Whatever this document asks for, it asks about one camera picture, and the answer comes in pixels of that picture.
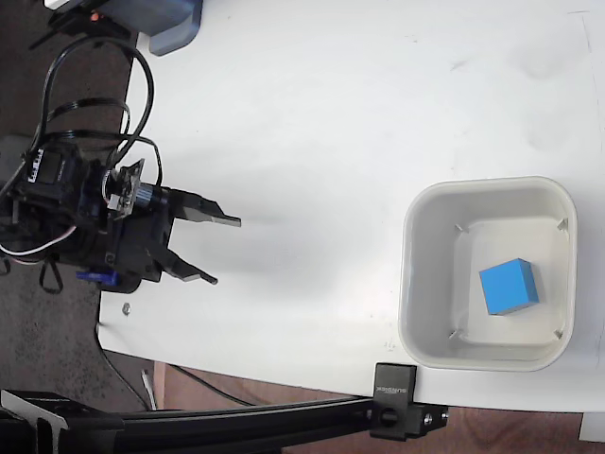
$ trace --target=white table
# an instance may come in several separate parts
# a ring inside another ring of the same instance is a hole
[[[604,24],[597,1],[206,0],[192,44],[149,56],[146,135],[166,185],[243,227],[177,222],[170,247],[218,286],[165,275],[103,294],[104,348],[372,395],[376,362],[413,363],[397,322],[413,198],[441,181],[544,175],[579,213],[568,349],[537,373],[421,369],[415,397],[605,411]],[[144,100],[137,69],[128,103]]]

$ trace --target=brown floor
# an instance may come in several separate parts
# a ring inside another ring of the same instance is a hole
[[[288,403],[337,394],[272,385],[225,375],[196,372],[218,388],[254,403]],[[156,365],[158,401],[166,409],[212,410],[236,404],[201,387],[174,369]],[[391,453],[605,453],[605,444],[578,440],[581,414],[451,409],[448,427],[404,444],[374,440],[359,433],[288,448],[291,454]]]

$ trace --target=blue cube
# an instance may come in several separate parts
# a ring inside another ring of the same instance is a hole
[[[517,258],[481,271],[481,285],[491,315],[505,315],[538,303],[531,264]]]

